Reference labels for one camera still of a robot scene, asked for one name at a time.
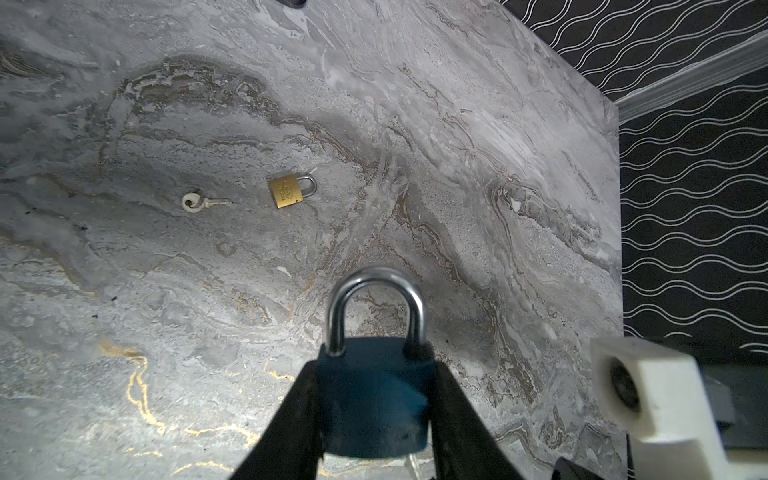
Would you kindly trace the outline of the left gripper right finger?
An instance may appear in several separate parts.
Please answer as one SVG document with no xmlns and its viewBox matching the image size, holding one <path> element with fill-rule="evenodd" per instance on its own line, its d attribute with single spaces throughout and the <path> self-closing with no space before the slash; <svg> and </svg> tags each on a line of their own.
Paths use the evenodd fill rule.
<svg viewBox="0 0 768 480">
<path fill-rule="evenodd" d="M 522 475 L 441 361 L 429 395 L 432 449 L 438 479 L 520 479 Z"/>
</svg>

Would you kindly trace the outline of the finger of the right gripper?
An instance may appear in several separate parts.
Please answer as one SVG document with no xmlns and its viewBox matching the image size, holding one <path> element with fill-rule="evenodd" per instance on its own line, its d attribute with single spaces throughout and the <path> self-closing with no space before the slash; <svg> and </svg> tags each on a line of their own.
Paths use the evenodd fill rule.
<svg viewBox="0 0 768 480">
<path fill-rule="evenodd" d="M 551 480 L 603 480 L 603 478 L 564 457 L 560 457 L 554 465 Z"/>
</svg>

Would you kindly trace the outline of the blue padlock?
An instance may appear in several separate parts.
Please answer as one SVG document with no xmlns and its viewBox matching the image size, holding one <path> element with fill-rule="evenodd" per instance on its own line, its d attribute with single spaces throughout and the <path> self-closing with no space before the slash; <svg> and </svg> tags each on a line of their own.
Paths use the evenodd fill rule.
<svg viewBox="0 0 768 480">
<path fill-rule="evenodd" d="M 375 285 L 392 288 L 405 300 L 405 336 L 346 338 L 347 303 L 357 291 Z M 406 274 L 373 266 L 339 281 L 331 293 L 325 341 L 317 358 L 324 450 L 357 459 L 403 457 L 424 450 L 435 366 L 426 338 L 424 301 Z"/>
</svg>

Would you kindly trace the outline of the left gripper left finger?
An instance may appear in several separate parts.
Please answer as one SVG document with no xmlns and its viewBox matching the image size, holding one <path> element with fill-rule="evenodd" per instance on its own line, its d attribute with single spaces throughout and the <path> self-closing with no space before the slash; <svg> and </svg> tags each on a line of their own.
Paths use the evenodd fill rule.
<svg viewBox="0 0 768 480">
<path fill-rule="evenodd" d="M 314 479 L 323 456 L 317 363 L 306 363 L 233 479 Z"/>
</svg>

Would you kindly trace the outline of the small brass padlock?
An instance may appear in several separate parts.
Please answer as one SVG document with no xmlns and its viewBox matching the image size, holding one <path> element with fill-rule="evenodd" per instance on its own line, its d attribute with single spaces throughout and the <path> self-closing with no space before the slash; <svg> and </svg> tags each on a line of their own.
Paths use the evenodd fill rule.
<svg viewBox="0 0 768 480">
<path fill-rule="evenodd" d="M 314 195 L 318 184 L 309 173 L 289 174 L 268 181 L 275 205 L 278 209 L 289 207 Z"/>
</svg>

